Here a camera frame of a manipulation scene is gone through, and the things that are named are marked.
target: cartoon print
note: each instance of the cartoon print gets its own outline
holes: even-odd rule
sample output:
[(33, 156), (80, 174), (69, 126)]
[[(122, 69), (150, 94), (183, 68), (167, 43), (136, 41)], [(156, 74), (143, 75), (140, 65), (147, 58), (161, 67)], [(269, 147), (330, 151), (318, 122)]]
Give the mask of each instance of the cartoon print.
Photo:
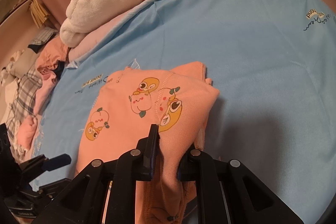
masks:
[(146, 111), (152, 107), (152, 98), (150, 93), (159, 86), (157, 78), (146, 78), (142, 80), (136, 91), (128, 99), (131, 102), (131, 109), (134, 113), (139, 114), (141, 118), (146, 115)]
[(86, 138), (90, 141), (94, 141), (98, 138), (99, 133), (103, 128), (110, 128), (109, 126), (109, 114), (103, 108), (99, 108), (96, 112), (93, 112), (90, 118), (90, 122), (85, 129)]
[(174, 89), (165, 88), (162, 90), (161, 103), (159, 104), (160, 113), (165, 113), (159, 125), (159, 133), (170, 129), (177, 123), (182, 112), (182, 101), (176, 98), (175, 92), (180, 87)]

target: mattress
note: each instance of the mattress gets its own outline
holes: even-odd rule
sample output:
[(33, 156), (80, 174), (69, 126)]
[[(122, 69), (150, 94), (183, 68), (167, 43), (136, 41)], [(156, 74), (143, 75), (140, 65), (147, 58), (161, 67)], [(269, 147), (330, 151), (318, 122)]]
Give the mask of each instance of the mattress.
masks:
[(32, 186), (73, 177), (85, 123), (108, 75), (125, 66), (200, 61), (221, 92), (205, 151), (243, 162), (313, 224), (336, 192), (335, 37), (336, 16), (321, 0), (146, 0), (64, 70), (33, 156), (67, 153), (73, 161)]

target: yellow tassel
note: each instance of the yellow tassel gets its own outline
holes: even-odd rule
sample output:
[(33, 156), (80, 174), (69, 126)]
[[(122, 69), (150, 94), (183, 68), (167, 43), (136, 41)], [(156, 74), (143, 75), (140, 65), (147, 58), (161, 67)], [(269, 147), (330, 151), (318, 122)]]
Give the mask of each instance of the yellow tassel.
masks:
[(33, 18), (35, 25), (38, 28), (41, 28), (41, 26), (46, 22), (48, 19), (48, 12), (38, 3), (37, 0), (32, 0), (29, 5), (29, 10), (31, 17)]

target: silver screw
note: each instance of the silver screw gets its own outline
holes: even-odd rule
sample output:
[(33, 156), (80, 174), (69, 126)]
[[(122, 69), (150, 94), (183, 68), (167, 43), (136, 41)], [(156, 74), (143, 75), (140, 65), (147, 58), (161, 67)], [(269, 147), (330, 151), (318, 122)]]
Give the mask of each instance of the silver screw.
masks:
[(132, 156), (138, 156), (138, 155), (140, 155), (140, 153), (141, 153), (141, 151), (139, 149), (133, 149), (131, 151)]
[(230, 161), (230, 164), (231, 164), (231, 166), (233, 166), (233, 167), (239, 167), (239, 166), (240, 166), (240, 162), (239, 162), (239, 160), (231, 160), (231, 161)]
[(94, 160), (91, 165), (93, 167), (98, 167), (98, 166), (101, 166), (101, 160)]
[(199, 156), (201, 154), (200, 150), (198, 149), (193, 149), (190, 151), (190, 154), (193, 156)]

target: cartoon eye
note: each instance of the cartoon eye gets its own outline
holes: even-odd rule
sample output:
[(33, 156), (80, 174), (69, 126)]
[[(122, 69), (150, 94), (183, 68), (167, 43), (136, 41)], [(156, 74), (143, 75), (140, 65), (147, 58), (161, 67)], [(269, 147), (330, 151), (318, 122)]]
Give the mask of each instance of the cartoon eye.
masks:
[(182, 105), (182, 102), (181, 101), (174, 101), (170, 104), (170, 111), (171, 112), (175, 112), (177, 111), (180, 106)]
[(139, 85), (139, 88), (140, 88), (141, 90), (145, 89), (146, 87), (147, 87), (147, 83), (145, 83), (145, 82), (142, 82), (142, 83), (140, 83), (140, 85)]
[(155, 84), (151, 84), (151, 85), (148, 87), (148, 89), (151, 90), (151, 89), (155, 88), (155, 86), (156, 86)]
[(161, 120), (160, 126), (163, 127), (163, 126), (167, 125), (169, 122), (170, 122), (170, 116), (169, 116), (169, 114), (164, 115), (164, 117)]

